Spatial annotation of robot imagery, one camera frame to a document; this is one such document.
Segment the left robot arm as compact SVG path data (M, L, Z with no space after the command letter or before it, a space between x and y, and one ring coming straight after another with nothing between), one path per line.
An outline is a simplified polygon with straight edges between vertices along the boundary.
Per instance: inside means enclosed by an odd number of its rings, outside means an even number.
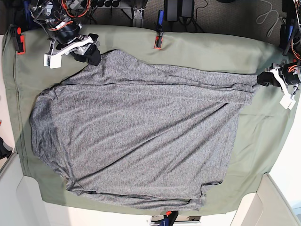
M288 63L282 61L280 64L273 63L264 72L257 76L257 83L268 87L270 85L284 89L288 86L299 86L301 84L301 2L299 0L284 0L283 7L287 13L282 18L277 13L275 23L267 32L269 37L278 21L283 23L285 29L281 32L282 39L280 47L283 56L293 55L293 61Z

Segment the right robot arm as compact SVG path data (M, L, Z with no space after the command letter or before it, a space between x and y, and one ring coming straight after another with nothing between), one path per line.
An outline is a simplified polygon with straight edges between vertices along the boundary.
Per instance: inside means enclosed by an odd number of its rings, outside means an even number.
M30 1L28 10L33 21L42 27L50 40L49 51L43 59L45 67L60 68L62 57L68 54L78 62L99 65L98 35L80 34L82 24L78 21L91 7L91 0Z

